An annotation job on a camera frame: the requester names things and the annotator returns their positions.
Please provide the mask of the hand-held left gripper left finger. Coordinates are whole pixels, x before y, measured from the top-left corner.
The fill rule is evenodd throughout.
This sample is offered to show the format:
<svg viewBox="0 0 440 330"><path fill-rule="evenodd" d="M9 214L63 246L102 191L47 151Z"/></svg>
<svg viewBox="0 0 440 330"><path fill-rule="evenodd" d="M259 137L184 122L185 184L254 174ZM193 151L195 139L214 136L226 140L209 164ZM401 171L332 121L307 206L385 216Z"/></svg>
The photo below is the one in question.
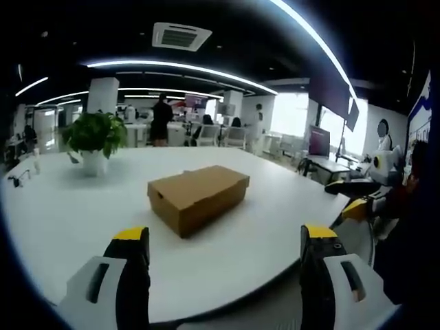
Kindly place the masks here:
<svg viewBox="0 0 440 330"><path fill-rule="evenodd" d="M149 229L117 233L68 281L58 314L71 329L149 328Z"/></svg>

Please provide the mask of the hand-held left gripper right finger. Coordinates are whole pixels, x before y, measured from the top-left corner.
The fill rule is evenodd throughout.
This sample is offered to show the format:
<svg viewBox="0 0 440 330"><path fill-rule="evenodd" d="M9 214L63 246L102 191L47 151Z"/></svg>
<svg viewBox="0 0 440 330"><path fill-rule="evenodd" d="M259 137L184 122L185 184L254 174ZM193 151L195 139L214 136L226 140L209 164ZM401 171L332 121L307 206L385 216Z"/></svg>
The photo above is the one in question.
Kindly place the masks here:
<svg viewBox="0 0 440 330"><path fill-rule="evenodd" d="M330 228L301 227L302 329L380 329L399 309L384 282Z"/></svg>

